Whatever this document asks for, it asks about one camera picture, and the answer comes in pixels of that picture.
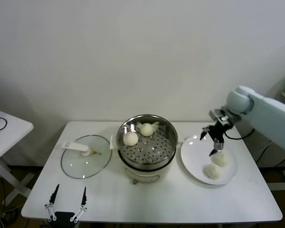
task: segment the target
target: white plate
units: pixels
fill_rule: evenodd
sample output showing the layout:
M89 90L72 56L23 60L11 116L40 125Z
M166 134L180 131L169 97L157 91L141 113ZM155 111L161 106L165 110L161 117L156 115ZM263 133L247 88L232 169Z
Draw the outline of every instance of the white plate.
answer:
M186 169L197 179L214 185L221 185L230 182L237 172L237 161L235 155L226 146L222 150L229 157L229 164L222 167L222 174L217 180L208 178L203 169L206 165L212 164L210 152L213 150L213 140L207 136L202 141L199 136L194 135L187 138L181 147L181 159Z

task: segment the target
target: glass lid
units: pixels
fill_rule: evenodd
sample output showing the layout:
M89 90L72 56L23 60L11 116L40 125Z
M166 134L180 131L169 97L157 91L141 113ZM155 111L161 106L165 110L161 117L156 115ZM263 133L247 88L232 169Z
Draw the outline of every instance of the glass lid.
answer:
M61 158L63 172L75 179L84 179L96 175L109 163L112 152L110 142L100 135L86 135L75 141L86 145L90 153L65 149Z

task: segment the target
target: lid handle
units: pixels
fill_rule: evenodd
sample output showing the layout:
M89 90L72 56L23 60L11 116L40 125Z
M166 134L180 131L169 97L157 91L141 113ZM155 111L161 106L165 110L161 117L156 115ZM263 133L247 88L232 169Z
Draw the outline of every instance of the lid handle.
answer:
M75 151L81 151L82 156L88 156L91 153L91 149L87 145L70 142L70 141L65 141L62 145L62 148L69 149L69 150L75 150Z

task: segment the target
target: metal rim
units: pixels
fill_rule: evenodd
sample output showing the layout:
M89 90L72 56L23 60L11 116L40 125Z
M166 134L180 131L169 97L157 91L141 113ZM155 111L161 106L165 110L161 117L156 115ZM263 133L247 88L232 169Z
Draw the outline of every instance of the metal rim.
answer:
M77 141L77 140L79 140L79 139L82 139L82 138L84 138L84 137L87 137L87 136L98 136L98 137L101 137L101 138L103 138L105 141L107 141L108 144L109 144L109 146L110 146L109 140L107 140L106 138L104 138L103 136L98 135L98 134L88 134L88 135L85 135L85 136L82 136L82 137L76 139L75 141ZM102 169L100 169L98 172L94 173L94 174L91 175L91 176L85 177L85 178L72 177L71 175L69 175L68 173L66 173L66 171L64 170L64 168L63 168L63 166L62 166L62 158L63 158L64 153L65 153L66 150L67 150L67 149L65 149L65 150L63 151L63 154L62 154L62 156L61 156L61 159L60 159L60 167L61 167L62 171L65 173L66 176L68 176L68 177L70 177L70 178L73 178L73 179L86 179L86 178L90 178L90 177L92 177L92 176L95 176L96 174L98 174L98 173L100 173L102 170L104 170L104 168L109 164L110 159L112 158L112 150L110 150L110 158L108 159L108 162L107 162L107 163L104 165L104 167L103 167Z

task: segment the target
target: white side table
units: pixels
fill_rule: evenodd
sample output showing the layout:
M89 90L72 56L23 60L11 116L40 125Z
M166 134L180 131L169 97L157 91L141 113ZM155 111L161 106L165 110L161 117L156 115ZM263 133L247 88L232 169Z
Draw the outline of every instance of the white side table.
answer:
M0 117L3 117L8 121L7 126L2 131L0 131L0 157L1 157L12 146L14 146L25 135L27 135L34 128L34 126L32 123L21 120L19 118L3 113L1 111L0 111ZM18 181L13 175L10 174L10 169L7 167L7 165L3 161L0 161L0 176L15 187L15 189L5 199L6 206L9 205L18 194L21 194L26 198L29 196L31 190L25 187L25 185L32 180L34 174L29 173L22 181Z

